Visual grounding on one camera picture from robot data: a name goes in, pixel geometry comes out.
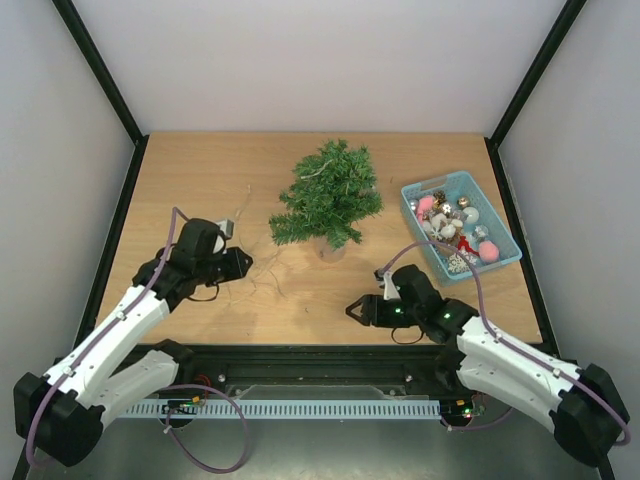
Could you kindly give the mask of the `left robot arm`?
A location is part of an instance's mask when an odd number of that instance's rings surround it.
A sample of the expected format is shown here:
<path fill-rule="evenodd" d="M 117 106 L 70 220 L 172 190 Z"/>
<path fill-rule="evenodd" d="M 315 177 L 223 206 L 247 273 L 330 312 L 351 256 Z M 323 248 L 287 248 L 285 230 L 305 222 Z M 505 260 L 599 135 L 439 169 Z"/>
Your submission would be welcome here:
<path fill-rule="evenodd" d="M 41 450 L 74 466 L 95 448 L 104 430 L 147 396 L 187 389 L 195 376 L 193 353 L 163 340 L 134 364 L 121 364 L 148 331 L 200 287 L 245 277 L 252 258 L 228 246 L 234 223 L 192 218 L 172 225 L 164 248 L 141 265 L 106 319 L 44 374 L 23 375 L 13 389 L 16 432 L 37 464 Z"/>

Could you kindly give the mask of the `small green christmas tree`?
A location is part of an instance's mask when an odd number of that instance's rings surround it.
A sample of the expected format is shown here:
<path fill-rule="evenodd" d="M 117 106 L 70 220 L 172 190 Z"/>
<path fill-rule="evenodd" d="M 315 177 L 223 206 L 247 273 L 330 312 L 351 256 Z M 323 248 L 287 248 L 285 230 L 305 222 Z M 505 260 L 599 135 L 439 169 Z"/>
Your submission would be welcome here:
<path fill-rule="evenodd" d="M 273 242 L 282 246 L 312 241 L 321 260 L 341 260 L 348 243 L 362 242 L 354 225 L 384 208 L 368 147 L 328 140 L 303 157 L 293 174 L 293 183 L 279 195 L 284 211 L 268 221 Z"/>

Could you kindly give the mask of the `clear string lights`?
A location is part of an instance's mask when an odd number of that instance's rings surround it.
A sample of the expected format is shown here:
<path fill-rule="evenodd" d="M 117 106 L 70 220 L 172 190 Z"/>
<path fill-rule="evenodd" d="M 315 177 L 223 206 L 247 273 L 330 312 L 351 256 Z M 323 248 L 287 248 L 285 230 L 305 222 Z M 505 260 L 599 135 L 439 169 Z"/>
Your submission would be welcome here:
<path fill-rule="evenodd" d="M 248 184 L 246 186 L 245 199 L 235 210 L 233 222 L 235 225 L 235 241 L 237 242 L 238 246 L 253 259 L 253 265 L 249 268 L 248 275 L 245 277 L 245 280 L 249 281 L 253 286 L 253 290 L 245 297 L 238 297 L 236 300 L 234 300 L 231 289 L 227 288 L 229 299 L 227 305 L 225 306 L 226 309 L 230 309 L 254 295 L 257 292 L 259 286 L 272 287 L 277 295 L 281 298 L 289 299 L 292 297 L 292 295 L 286 295 L 283 292 L 281 282 L 272 271 L 272 268 L 279 262 L 279 257 L 281 255 L 280 247 L 275 245 L 273 242 L 271 242 L 269 245 L 264 243 L 263 239 L 268 237 L 267 234 L 261 234 L 256 242 L 251 246 L 246 246 L 242 241 L 241 234 L 244 232 L 244 227 L 242 226 L 241 216 L 249 206 L 251 195 L 251 185 Z"/>

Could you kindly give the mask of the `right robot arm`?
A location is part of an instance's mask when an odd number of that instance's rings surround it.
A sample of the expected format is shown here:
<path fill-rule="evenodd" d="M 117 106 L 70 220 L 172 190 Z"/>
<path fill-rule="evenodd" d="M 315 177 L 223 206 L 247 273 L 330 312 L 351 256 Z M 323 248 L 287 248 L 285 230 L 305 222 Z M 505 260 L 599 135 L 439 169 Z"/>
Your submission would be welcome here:
<path fill-rule="evenodd" d="M 435 375 L 445 390 L 487 394 L 546 428 L 578 462 L 597 467 L 631 440 L 629 412 L 610 374 L 521 342 L 460 300 L 444 298 L 415 265 L 377 272 L 383 292 L 362 296 L 345 313 L 363 326 L 416 326 L 441 345 Z"/>

